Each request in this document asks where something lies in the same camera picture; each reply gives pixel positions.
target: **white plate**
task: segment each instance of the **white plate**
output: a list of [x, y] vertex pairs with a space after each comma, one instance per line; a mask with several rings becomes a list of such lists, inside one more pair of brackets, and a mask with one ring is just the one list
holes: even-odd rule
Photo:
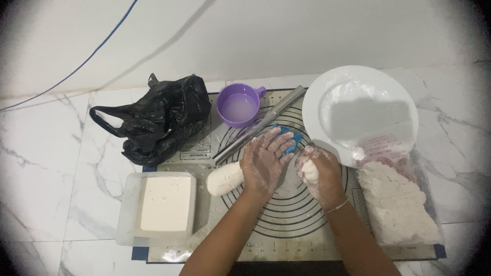
[[403, 139], [410, 149], [418, 132], [416, 106], [404, 87], [364, 66], [342, 66], [319, 76], [307, 90], [302, 116], [314, 144], [349, 167], [355, 167], [353, 141], [406, 122], [399, 126], [405, 128]]

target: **water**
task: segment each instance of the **water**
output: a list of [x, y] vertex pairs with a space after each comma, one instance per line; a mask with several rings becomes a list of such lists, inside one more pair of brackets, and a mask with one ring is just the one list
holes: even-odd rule
[[256, 115], [254, 99], [245, 94], [230, 95], [221, 106], [221, 115], [235, 123], [245, 122]]

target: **black plastic bag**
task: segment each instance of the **black plastic bag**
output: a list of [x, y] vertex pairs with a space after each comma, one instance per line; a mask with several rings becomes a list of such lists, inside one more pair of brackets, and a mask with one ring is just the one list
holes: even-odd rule
[[[208, 121], [212, 104], [202, 78], [191, 75], [178, 81], [159, 82], [152, 73], [150, 90], [131, 105], [93, 107], [89, 115], [109, 133], [123, 138], [122, 154], [131, 162], [154, 167], [172, 155]], [[114, 128], [96, 110], [121, 118]]]

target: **white wall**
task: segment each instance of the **white wall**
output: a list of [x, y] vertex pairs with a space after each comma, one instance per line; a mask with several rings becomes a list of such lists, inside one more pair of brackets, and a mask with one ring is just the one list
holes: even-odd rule
[[[73, 71], [132, 0], [37, 0], [11, 6], [1, 38], [1, 97], [39, 93]], [[449, 0], [139, 0], [94, 58], [55, 91], [146, 86], [174, 80], [236, 80], [488, 59], [478, 14]], [[108, 82], [174, 36], [177, 42]]]

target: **purple mug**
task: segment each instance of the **purple mug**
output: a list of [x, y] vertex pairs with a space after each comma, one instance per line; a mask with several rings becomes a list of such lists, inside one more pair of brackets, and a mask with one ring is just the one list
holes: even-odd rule
[[218, 94], [218, 114], [229, 127], [250, 126], [259, 111], [259, 99], [265, 94], [264, 86], [254, 89], [245, 83], [227, 85]]

